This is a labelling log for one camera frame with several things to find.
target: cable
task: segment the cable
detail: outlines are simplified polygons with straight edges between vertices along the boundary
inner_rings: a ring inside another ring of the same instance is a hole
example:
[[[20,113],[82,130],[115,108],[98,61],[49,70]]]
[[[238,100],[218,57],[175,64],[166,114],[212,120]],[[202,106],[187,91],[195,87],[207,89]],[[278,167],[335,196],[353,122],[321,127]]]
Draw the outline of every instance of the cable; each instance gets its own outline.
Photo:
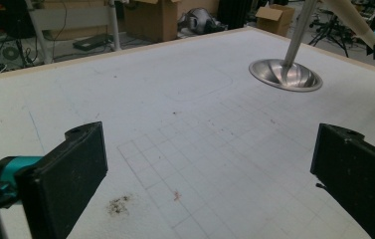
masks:
[[[32,49],[30,49],[30,48],[26,49],[26,51],[25,51],[25,54],[26,54],[25,59],[30,64],[32,64],[33,67],[35,67],[34,62],[36,61],[36,59],[38,59],[38,36],[35,36],[35,53],[36,54],[35,54],[35,58],[34,59],[29,58],[29,55],[30,55],[31,51],[32,51]]]
[[[20,55],[20,58],[22,58],[22,64],[23,66],[21,66],[23,69],[27,68],[27,65],[26,65],[26,59],[24,58],[23,56],[23,46],[22,46],[22,33],[21,33],[21,29],[20,29],[20,19],[17,20],[17,39],[16,39],[16,45],[17,45],[17,49],[19,50],[19,55]]]
[[[56,44],[56,41],[58,39],[58,37],[60,36],[60,34],[64,31],[64,29],[66,28],[66,25],[67,25],[67,5],[66,3],[64,2],[64,0],[60,0],[60,2],[63,4],[63,7],[65,9],[65,15],[64,15],[64,24],[63,24],[63,27],[61,28],[60,32],[57,34],[57,36],[54,38],[54,41],[53,41],[53,59],[54,59],[54,55],[55,55],[55,44]]]
[[[4,68],[1,69],[0,73],[3,73],[7,69],[7,65],[4,64]]]

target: tabletop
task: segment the tabletop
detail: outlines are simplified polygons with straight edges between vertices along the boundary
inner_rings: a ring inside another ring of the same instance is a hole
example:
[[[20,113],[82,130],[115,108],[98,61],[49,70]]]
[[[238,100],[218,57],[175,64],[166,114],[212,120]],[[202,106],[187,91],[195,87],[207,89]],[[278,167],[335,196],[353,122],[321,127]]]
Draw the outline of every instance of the tabletop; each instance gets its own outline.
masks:
[[[369,238],[309,169],[321,122],[375,145],[375,68],[302,46],[318,91],[250,74],[288,43],[244,29],[1,74],[0,159],[102,121],[109,171],[69,238]],[[21,206],[0,212],[30,238]]]

